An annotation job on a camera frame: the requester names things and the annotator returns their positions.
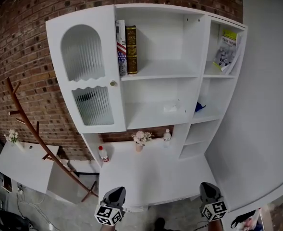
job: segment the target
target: concrete floor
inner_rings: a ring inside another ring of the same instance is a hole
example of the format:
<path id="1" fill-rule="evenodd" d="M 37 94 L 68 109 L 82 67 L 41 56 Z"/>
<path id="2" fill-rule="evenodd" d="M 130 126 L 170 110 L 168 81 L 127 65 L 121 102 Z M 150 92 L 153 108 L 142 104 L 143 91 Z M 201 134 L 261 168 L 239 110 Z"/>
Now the concrete floor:
<path id="1" fill-rule="evenodd" d="M 83 177 L 86 185 L 91 186 L 93 176 Z M 56 230 L 49 225 L 44 218 L 35 210 L 34 205 L 21 203 L 40 203 L 37 205 L 46 215 L 48 220 L 61 231 L 99 231 L 101 225 L 94 218 L 94 211 L 98 199 L 89 197 L 84 203 L 77 205 L 55 200 L 47 195 L 26 188 L 24 196 L 19 196 L 19 207 L 22 214 L 29 218 L 39 231 Z M 151 231 L 153 223 L 158 217 L 166 220 L 165 228 L 180 231 L 193 231 L 195 228 L 206 225 L 206 219 L 201 217 L 199 206 L 200 198 L 190 201 L 189 199 L 176 201 L 163 205 L 151 206 L 147 211 L 126 213 L 122 222 L 117 224 L 118 231 Z M 7 194 L 6 209 L 19 214 L 17 209 L 16 194 Z"/>

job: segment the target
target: vase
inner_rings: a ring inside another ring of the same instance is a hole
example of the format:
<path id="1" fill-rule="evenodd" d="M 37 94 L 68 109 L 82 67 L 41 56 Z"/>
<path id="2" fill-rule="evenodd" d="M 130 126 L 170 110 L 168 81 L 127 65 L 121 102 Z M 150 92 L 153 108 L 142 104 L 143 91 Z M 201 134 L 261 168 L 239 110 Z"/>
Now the vase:
<path id="1" fill-rule="evenodd" d="M 137 143 L 136 143 L 136 151 L 137 151 L 137 152 L 141 152 L 142 149 L 143 149 L 143 145 L 140 145 L 140 144 L 137 144 Z"/>
<path id="2" fill-rule="evenodd" d="M 24 148 L 23 144 L 22 144 L 19 140 L 17 140 L 14 144 L 15 144 L 15 145 L 18 147 L 18 149 L 20 149 L 22 152 L 25 151 L 25 148 Z"/>

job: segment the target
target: plastic bottle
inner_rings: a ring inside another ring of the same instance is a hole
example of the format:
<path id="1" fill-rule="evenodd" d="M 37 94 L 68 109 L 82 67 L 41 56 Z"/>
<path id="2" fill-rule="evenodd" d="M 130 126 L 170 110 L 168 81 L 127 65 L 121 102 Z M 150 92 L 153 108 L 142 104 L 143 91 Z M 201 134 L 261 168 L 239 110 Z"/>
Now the plastic bottle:
<path id="1" fill-rule="evenodd" d="M 164 147 L 165 148 L 169 147 L 170 140 L 171 140 L 170 130 L 166 129 L 166 132 L 164 133 Z"/>
<path id="2" fill-rule="evenodd" d="M 101 159 L 104 163 L 107 163 L 109 161 L 107 151 L 105 149 L 103 149 L 102 146 L 98 147 L 98 154 L 99 154 L 99 156 L 101 157 Z"/>

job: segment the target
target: black shoe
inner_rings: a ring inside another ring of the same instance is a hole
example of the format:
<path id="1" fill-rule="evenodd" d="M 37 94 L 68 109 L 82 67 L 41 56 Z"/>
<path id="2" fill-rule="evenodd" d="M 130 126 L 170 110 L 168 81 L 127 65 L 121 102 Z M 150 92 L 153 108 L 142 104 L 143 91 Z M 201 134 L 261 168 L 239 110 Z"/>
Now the black shoe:
<path id="1" fill-rule="evenodd" d="M 163 230 L 165 227 L 165 219 L 164 218 L 157 218 L 155 221 L 154 227 L 156 231 Z"/>

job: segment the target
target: cabinet door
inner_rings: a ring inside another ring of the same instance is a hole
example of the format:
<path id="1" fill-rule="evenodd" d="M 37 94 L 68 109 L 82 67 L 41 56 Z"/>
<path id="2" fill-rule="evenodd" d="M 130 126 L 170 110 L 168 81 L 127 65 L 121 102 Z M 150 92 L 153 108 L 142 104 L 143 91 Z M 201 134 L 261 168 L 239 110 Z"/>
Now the cabinet door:
<path id="1" fill-rule="evenodd" d="M 78 131 L 125 131 L 114 6 L 70 13 L 46 24 L 58 83 Z"/>

